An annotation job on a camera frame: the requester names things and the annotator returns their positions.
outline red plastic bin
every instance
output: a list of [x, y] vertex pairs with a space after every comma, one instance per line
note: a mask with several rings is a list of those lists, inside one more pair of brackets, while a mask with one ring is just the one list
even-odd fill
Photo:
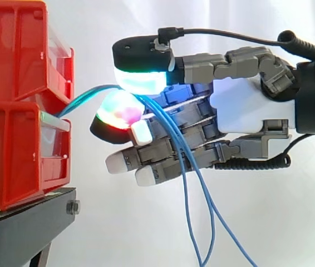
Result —
[[73, 50], [51, 30], [42, 1], [0, 1], [0, 101], [50, 114], [73, 99]]
[[70, 128], [36, 103], [0, 102], [0, 210], [70, 181]]

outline black shelf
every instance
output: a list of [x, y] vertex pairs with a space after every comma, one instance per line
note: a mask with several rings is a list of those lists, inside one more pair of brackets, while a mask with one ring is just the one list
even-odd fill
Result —
[[75, 188], [60, 188], [44, 199], [0, 212], [0, 267], [45, 266], [51, 241], [75, 220]]

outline black fingertip cap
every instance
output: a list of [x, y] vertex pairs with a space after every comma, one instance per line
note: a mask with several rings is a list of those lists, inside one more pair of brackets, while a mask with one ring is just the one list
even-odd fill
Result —
[[90, 131], [99, 139], [111, 144], [120, 145], [130, 141], [128, 130], [122, 130], [106, 124], [97, 116], [92, 121]]
[[126, 72], [168, 71], [171, 52], [155, 49], [158, 36], [137, 36], [119, 40], [113, 47], [114, 66]]

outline black coiled cable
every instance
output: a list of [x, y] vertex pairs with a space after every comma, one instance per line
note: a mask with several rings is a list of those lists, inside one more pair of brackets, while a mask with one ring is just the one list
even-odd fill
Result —
[[275, 170], [288, 168], [291, 165], [291, 158], [288, 155], [291, 148], [300, 141], [312, 135], [302, 135], [296, 138], [281, 154], [269, 160], [252, 161], [248, 159], [230, 159], [225, 163], [217, 163], [214, 168], [217, 170]]
[[283, 31], [280, 33], [278, 42], [290, 54], [315, 61], [315, 45], [297, 38], [292, 31]]

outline cable connector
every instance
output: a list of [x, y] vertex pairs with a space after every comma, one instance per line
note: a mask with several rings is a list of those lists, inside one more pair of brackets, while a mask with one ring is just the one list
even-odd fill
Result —
[[183, 28], [176, 27], [160, 28], [158, 30], [158, 35], [159, 43], [168, 45], [171, 40], [184, 36], [185, 31]]

